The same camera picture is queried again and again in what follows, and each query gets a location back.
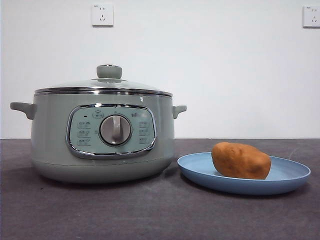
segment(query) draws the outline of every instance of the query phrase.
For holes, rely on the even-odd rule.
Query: glass lid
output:
[[[74,81],[35,91],[35,95],[45,94],[151,94],[172,97],[170,92],[152,86],[121,79],[122,68],[105,64],[96,68],[98,78]]]

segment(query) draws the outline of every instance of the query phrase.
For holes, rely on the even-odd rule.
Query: plate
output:
[[[273,195],[293,191],[303,185],[311,171],[298,162],[270,156],[271,169],[266,179],[246,179],[221,175],[214,167],[211,152],[182,156],[182,174],[201,186],[233,194]]]

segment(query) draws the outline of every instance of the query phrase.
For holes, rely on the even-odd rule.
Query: chrome trim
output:
[[[139,106],[139,105],[131,105],[131,104],[123,104],[123,103],[99,103],[98,106],[95,104],[88,104],[88,105],[79,105],[76,106],[70,113],[68,122],[67,122],[67,128],[66,128],[66,136],[65,136],[65,143],[71,153],[75,155],[78,158],[82,159],[92,159],[92,160],[114,160],[114,159],[122,159],[127,157],[137,157],[142,154],[146,154],[148,151],[154,148],[156,140],[157,140],[157,129],[156,129],[156,122],[155,122],[155,116],[153,112],[146,106]],[[144,109],[147,110],[151,114],[152,123],[153,123],[153,132],[154,132],[154,138],[151,142],[151,144],[141,150],[138,151],[132,151],[132,152],[114,152],[114,153],[93,153],[93,152],[86,152],[81,151],[77,149],[72,143],[70,139],[70,131],[71,131],[71,123],[72,118],[76,111],[83,108],[100,108],[100,107],[125,107],[125,108],[136,108],[136,109]]]
[[[156,91],[147,89],[126,89],[126,88],[94,88],[94,87],[52,87],[52,88],[42,88],[34,92],[34,96],[39,95],[57,95],[57,94],[110,94],[110,95],[122,95],[119,93],[124,93],[125,95],[161,95],[172,97],[172,93],[166,91]]]

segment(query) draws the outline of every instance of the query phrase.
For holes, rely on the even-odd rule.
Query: silver knob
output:
[[[96,67],[96,74],[101,79],[120,79],[122,68],[112,64],[105,64]]]
[[[100,134],[108,144],[123,144],[130,137],[131,126],[123,116],[108,116],[100,126]]]

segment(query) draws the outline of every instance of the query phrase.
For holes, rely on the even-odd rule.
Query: potato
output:
[[[266,179],[271,167],[267,154],[247,144],[220,142],[211,156],[215,169],[225,177]]]

